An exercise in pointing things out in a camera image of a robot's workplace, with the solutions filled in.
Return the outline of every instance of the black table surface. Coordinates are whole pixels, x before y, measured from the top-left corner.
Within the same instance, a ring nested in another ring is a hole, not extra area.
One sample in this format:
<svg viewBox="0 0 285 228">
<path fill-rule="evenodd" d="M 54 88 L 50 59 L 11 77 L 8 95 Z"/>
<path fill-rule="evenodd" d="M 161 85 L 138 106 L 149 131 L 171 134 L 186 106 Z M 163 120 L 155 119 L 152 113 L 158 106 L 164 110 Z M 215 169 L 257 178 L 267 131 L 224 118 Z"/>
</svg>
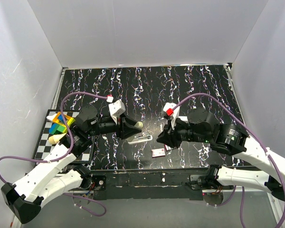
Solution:
<svg viewBox="0 0 285 228">
<path fill-rule="evenodd" d="M 153 140 L 129 145 L 119 141 L 115 134 L 98 136 L 95 143 L 93 169 L 162 169 L 199 168 L 210 164 L 227 166 L 246 165 L 241 160 L 211 151 L 206 143 L 183 142 L 179 149 L 166 152 L 166 156 L 152 158 L 152 149 L 163 148 L 156 142 L 165 124 L 161 111 L 166 102 L 178 103 L 193 93 L 207 93 L 218 99 L 237 118 L 241 113 L 236 103 L 228 75 L 223 65 L 158 66 L 105 69 L 68 69 L 65 71 L 57 106 L 69 93 L 85 91 L 98 95 L 112 95 L 121 99 L 125 113 L 144 123 L 143 132 L 152 134 Z M 85 95 L 69 98 L 66 110 L 80 110 L 86 104 L 94 105 L 100 113 L 108 114 L 106 101 Z M 215 102 L 205 96 L 191 99 L 181 106 L 180 115 L 195 107 L 215 114 L 221 123 L 235 121 Z"/>
</svg>

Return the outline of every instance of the cable connector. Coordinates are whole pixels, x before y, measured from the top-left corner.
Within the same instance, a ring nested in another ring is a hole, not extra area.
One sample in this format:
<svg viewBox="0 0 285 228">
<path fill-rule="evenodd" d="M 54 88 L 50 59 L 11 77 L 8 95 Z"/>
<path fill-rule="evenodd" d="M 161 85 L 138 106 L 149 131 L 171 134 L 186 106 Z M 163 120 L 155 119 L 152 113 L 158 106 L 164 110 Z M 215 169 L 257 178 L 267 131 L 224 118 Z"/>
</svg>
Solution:
<svg viewBox="0 0 285 228">
<path fill-rule="evenodd" d="M 112 103 L 114 100 L 113 96 L 112 95 L 108 95 L 106 96 L 106 101 L 109 102 L 109 103 Z"/>
<path fill-rule="evenodd" d="M 169 108 L 166 113 L 168 116 L 171 116 L 173 114 L 173 109 Z"/>
</svg>

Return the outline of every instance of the yellow object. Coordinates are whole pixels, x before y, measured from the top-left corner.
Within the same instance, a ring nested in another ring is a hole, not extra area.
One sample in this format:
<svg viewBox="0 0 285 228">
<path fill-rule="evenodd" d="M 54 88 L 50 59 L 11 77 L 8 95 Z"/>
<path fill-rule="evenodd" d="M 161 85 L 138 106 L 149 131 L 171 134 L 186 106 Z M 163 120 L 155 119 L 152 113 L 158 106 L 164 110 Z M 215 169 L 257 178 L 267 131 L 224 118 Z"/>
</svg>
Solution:
<svg viewBox="0 0 285 228">
<path fill-rule="evenodd" d="M 138 127 L 138 128 L 140 128 L 140 129 L 142 129 L 142 128 L 143 128 L 143 123 L 142 123 L 142 122 L 137 122 L 137 123 L 134 125 L 134 127 Z"/>
<path fill-rule="evenodd" d="M 60 139 L 62 139 L 67 133 L 64 134 L 54 134 L 51 137 L 49 137 L 48 141 L 50 144 L 54 145 L 59 142 Z"/>
<path fill-rule="evenodd" d="M 53 123 L 56 123 L 56 124 L 59 124 L 59 125 L 61 125 L 61 126 L 63 126 L 63 127 L 66 128 L 66 126 L 65 126 L 64 123 L 63 123 L 63 121 L 61 121 L 61 120 L 58 119 L 58 117 L 59 117 L 60 115 L 61 115 L 61 112 L 58 112 L 58 113 L 56 114 L 56 116 L 53 118 L 52 122 L 53 122 Z M 72 123 L 75 122 L 75 119 L 74 119 L 73 117 L 68 116 L 68 115 L 64 115 L 64 116 L 65 116 L 65 118 L 66 118 L 67 125 L 70 126 Z"/>
</svg>

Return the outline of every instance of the gray floor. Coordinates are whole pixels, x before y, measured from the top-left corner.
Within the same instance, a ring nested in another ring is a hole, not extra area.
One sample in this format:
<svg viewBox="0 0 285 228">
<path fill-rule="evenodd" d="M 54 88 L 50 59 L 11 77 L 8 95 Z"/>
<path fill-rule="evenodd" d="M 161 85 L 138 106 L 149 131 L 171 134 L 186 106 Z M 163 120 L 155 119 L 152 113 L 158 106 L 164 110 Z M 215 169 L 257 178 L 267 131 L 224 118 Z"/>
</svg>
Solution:
<svg viewBox="0 0 285 228">
<path fill-rule="evenodd" d="M 237 228 L 242 227 L 240 201 L 241 192 L 236 192 L 227 205 L 216 209 L 206 206 L 205 202 L 189 202 L 186 199 L 106 200 L 104 203 L 108 212 L 97 218 L 74 207 L 72 198 L 60 196 L 49 202 L 33 221 L 22 228 Z M 102 212 L 100 206 L 93 203 L 88 207 Z M 266 193 L 246 192 L 244 221 L 248 228 L 276 225 Z"/>
</svg>

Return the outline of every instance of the blue block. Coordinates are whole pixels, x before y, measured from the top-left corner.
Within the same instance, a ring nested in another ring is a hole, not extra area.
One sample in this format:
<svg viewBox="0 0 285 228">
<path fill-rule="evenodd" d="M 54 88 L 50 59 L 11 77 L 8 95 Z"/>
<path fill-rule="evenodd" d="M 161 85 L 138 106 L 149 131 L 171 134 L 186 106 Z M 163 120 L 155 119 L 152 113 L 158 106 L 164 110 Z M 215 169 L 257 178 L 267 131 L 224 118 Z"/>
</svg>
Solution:
<svg viewBox="0 0 285 228">
<path fill-rule="evenodd" d="M 48 132 L 49 132 L 50 134 L 55 134 L 58 127 L 59 127 L 59 124 L 55 123 L 55 124 L 53 124 L 53 125 L 51 126 L 51 128 L 49 129 Z"/>
<path fill-rule="evenodd" d="M 57 119 L 60 120 L 60 122 L 63 122 L 62 115 L 59 115 Z"/>
</svg>

